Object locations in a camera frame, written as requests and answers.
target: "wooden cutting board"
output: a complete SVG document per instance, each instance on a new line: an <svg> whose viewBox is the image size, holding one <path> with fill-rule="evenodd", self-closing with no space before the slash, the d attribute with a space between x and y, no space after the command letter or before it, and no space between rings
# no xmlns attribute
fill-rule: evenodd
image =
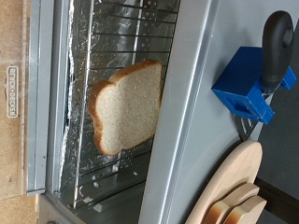
<svg viewBox="0 0 299 224"><path fill-rule="evenodd" d="M222 163L207 184L187 219L187 224L202 224L212 204L237 187L253 183L262 160L262 146L249 140L239 145Z"/></svg>

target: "black handle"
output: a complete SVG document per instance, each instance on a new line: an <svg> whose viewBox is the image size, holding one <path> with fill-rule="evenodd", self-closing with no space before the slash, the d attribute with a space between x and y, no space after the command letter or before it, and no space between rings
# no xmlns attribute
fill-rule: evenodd
<svg viewBox="0 0 299 224"><path fill-rule="evenodd" d="M263 28L262 92L273 93L284 78L292 57L292 18L288 12L271 14Z"/></svg>

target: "oven rack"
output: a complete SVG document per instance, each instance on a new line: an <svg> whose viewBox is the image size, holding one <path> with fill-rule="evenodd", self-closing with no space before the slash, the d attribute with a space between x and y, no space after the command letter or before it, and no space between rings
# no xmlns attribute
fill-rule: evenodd
<svg viewBox="0 0 299 224"><path fill-rule="evenodd" d="M116 157L103 155L93 143L87 103L97 81L148 58L163 63L164 80L177 14L178 0L90 2L86 45L80 46L78 54L85 68L80 91L75 209L100 203L146 180L152 139Z"/></svg>

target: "white bread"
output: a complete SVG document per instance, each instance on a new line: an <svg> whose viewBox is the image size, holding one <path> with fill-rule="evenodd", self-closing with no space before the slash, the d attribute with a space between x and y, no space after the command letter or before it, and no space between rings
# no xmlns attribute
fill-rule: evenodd
<svg viewBox="0 0 299 224"><path fill-rule="evenodd" d="M151 138L156 131L162 97L162 64L148 59L101 80L91 91L88 111L96 146L117 155Z"/></svg>

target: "utensil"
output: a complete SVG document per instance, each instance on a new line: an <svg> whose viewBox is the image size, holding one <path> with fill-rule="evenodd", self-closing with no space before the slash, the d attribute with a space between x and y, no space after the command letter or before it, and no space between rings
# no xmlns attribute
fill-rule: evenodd
<svg viewBox="0 0 299 224"><path fill-rule="evenodd" d="M263 74L261 89L266 99L280 85L289 67L293 44L292 18L288 12L276 11L263 28ZM249 139L257 121L233 115L235 127L243 141Z"/></svg>

